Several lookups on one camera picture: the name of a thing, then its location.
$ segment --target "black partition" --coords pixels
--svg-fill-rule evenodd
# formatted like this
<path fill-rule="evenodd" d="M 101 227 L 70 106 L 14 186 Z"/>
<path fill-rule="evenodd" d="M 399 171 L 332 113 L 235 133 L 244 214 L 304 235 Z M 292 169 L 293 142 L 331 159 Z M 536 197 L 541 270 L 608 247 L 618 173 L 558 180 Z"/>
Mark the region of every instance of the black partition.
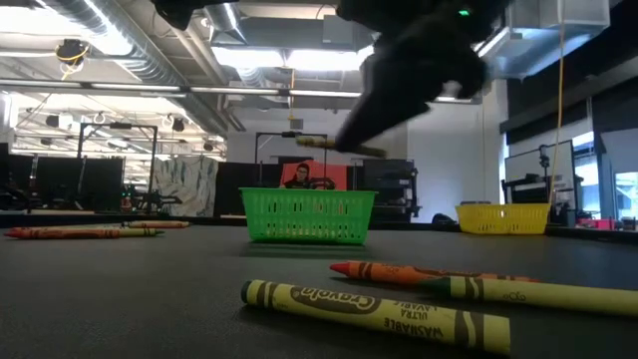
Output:
<path fill-rule="evenodd" d="M 118 210 L 123 170 L 122 159 L 39 158 L 36 188 L 43 203 L 72 198 L 86 210 Z"/>

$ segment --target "white pillar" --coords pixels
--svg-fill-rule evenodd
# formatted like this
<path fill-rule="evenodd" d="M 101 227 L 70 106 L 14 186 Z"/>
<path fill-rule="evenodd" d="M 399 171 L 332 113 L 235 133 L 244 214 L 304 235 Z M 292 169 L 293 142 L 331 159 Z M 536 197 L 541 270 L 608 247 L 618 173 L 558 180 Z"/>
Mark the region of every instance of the white pillar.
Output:
<path fill-rule="evenodd" d="M 481 106 L 484 138 L 484 200 L 504 202 L 500 180 L 505 178 L 505 158 L 509 156 L 505 135 L 498 130 L 507 120 L 507 80 L 494 80 L 484 92 Z"/>

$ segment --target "person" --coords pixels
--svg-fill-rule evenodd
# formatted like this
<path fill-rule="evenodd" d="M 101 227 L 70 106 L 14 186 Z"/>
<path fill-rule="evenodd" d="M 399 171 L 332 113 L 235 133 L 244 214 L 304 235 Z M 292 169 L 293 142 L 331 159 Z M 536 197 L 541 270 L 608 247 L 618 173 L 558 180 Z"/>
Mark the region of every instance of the person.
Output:
<path fill-rule="evenodd" d="M 280 188 L 310 189 L 310 167 L 306 164 L 299 164 L 295 176 L 286 181 Z"/>

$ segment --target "black table surface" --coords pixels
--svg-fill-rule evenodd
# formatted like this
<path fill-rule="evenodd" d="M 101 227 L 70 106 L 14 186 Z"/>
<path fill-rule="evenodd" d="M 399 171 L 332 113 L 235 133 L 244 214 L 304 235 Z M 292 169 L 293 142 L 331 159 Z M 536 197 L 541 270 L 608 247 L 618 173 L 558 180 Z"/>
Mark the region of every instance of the black table surface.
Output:
<path fill-rule="evenodd" d="M 434 300 L 339 280 L 372 260 L 638 290 L 638 247 L 543 236 L 371 231 L 365 247 L 251 244 L 245 227 L 0 241 L 0 358 L 475 358 L 489 354 L 244 307 L 266 279 L 505 315 L 513 358 L 635 358 L 638 319 Z"/>

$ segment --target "yellow cable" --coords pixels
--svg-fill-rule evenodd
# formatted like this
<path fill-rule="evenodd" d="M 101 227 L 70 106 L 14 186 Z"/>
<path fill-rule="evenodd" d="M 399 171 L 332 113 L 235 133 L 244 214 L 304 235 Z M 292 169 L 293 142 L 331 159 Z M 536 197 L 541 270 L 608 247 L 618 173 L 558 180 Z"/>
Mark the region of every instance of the yellow cable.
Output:
<path fill-rule="evenodd" d="M 558 141 L 560 140 L 560 128 L 562 127 L 562 101 L 563 101 L 563 83 L 565 74 L 565 0 L 561 0 L 562 14 L 560 19 L 560 74 L 558 75 L 558 124 L 556 125 L 556 141 L 554 142 L 554 157 L 551 162 L 551 185 L 549 190 L 548 203 L 551 205 L 551 199 L 554 194 L 554 177 L 556 175 L 556 158 L 558 157 Z"/>
<path fill-rule="evenodd" d="M 90 46 L 90 45 L 87 45 L 87 47 L 84 49 L 84 51 L 82 52 L 82 54 L 80 54 L 80 55 L 76 55 L 76 56 L 72 56 L 72 57 L 70 57 L 70 58 L 63 58 L 63 57 L 58 56 L 58 49 L 60 49 L 60 45 L 58 45 L 58 47 L 56 47 L 56 51 L 55 51 L 55 53 L 56 53 L 56 57 L 57 57 L 57 58 L 58 58 L 58 60 L 60 60 L 60 61 L 74 61 L 74 60 L 78 60 L 78 59 L 80 59 L 81 57 L 85 56 L 85 55 L 89 52 L 89 48 L 91 48 L 91 46 Z"/>

